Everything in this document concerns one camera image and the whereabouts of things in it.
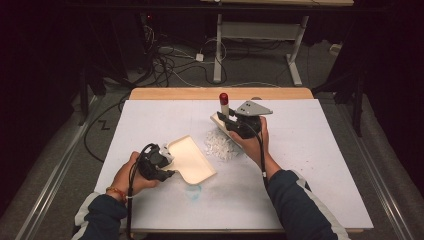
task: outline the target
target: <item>floor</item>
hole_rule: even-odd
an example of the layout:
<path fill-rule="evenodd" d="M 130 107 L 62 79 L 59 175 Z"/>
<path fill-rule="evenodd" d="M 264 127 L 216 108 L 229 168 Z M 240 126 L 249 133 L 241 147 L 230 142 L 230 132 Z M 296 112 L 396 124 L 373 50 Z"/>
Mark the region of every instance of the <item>floor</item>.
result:
<path fill-rule="evenodd" d="M 199 49 L 179 44 L 163 45 L 155 60 L 155 73 L 139 86 L 148 87 L 293 87 L 284 55 L 290 42 L 228 41 L 223 61 L 225 80 L 211 83 L 213 61 L 203 49 L 205 63 L 192 63 Z M 331 44 L 301 46 L 296 65 L 303 86 L 314 88 L 326 81 L 336 57 Z M 166 65 L 172 71 L 163 71 Z M 143 75 L 129 70 L 130 81 Z M 86 124 L 79 126 L 81 111 L 75 113 L 51 139 L 22 185 L 15 200 L 0 220 L 0 239 L 70 239 L 73 216 L 93 191 L 102 162 L 120 117 L 122 100 L 129 90 L 105 79 L 105 96 L 93 96 Z M 321 102 L 339 148 L 373 221 L 374 228 L 352 233 L 352 239 L 419 239 L 424 235 L 424 201 L 374 118 L 364 97 L 362 134 L 350 125 L 352 106 L 335 104 L 333 93 L 315 96 Z M 283 234 L 149 234 L 146 239 L 284 239 Z"/>

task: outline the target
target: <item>person's right hand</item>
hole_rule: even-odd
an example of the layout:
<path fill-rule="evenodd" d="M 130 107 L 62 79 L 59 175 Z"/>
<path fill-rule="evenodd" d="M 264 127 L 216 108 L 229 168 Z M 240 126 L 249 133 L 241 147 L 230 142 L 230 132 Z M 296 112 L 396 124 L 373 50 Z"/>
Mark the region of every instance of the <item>person's right hand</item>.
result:
<path fill-rule="evenodd" d="M 263 146 L 264 146 L 264 154 L 265 156 L 269 155 L 269 135 L 268 135 L 268 128 L 267 128 L 267 122 L 266 118 L 260 116 L 261 119 L 261 132 L 258 134 L 259 137 L 262 138 Z M 261 149 L 259 146 L 258 139 L 256 137 L 249 138 L 249 139 L 242 139 L 236 132 L 230 131 L 229 132 L 230 137 L 238 143 L 244 150 L 244 152 L 249 156 L 255 163 L 261 167 Z"/>

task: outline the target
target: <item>red cap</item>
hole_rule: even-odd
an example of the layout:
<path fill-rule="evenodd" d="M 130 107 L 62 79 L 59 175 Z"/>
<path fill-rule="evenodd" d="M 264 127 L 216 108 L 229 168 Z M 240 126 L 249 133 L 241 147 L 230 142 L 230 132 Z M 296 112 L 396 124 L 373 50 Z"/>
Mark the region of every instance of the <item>red cap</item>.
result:
<path fill-rule="evenodd" d="M 221 105 L 227 105 L 228 104 L 228 95 L 226 93 L 219 94 L 219 102 Z"/>

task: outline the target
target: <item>desk leg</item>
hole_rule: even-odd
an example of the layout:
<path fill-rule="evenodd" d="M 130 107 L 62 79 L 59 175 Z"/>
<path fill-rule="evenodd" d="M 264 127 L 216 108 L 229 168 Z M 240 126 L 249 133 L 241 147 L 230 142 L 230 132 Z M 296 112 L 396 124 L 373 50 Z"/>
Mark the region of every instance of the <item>desk leg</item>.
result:
<path fill-rule="evenodd" d="M 296 56 L 299 51 L 300 45 L 302 44 L 303 34 L 305 33 L 306 24 L 308 23 L 309 16 L 304 16 L 302 18 L 302 23 L 299 26 L 299 30 L 296 35 L 296 40 L 294 42 L 294 49 L 292 54 L 287 54 L 287 64 L 289 65 L 290 73 L 292 75 L 293 83 L 295 86 L 302 86 L 302 81 L 300 80 L 299 71 L 296 67 Z"/>
<path fill-rule="evenodd" d="M 221 53 L 221 41 L 222 41 L 222 14 L 218 14 L 218 21 L 216 24 L 216 53 L 215 53 L 215 66 L 213 70 L 213 82 L 221 82 L 221 64 L 222 64 L 222 53 Z"/>

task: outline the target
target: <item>dark jacket sleeve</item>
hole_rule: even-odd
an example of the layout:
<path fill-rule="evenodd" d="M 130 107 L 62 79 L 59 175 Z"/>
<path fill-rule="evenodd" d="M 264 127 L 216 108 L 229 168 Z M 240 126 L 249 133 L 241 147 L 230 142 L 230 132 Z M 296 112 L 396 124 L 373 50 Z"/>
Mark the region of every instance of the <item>dark jacket sleeve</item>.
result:
<path fill-rule="evenodd" d="M 288 239 L 349 239 L 299 174 L 276 172 L 269 181 L 268 194 Z"/>
<path fill-rule="evenodd" d="M 109 195 L 92 193 L 75 216 L 75 226 L 80 229 L 72 239 L 119 239 L 121 219 L 127 208 Z"/>

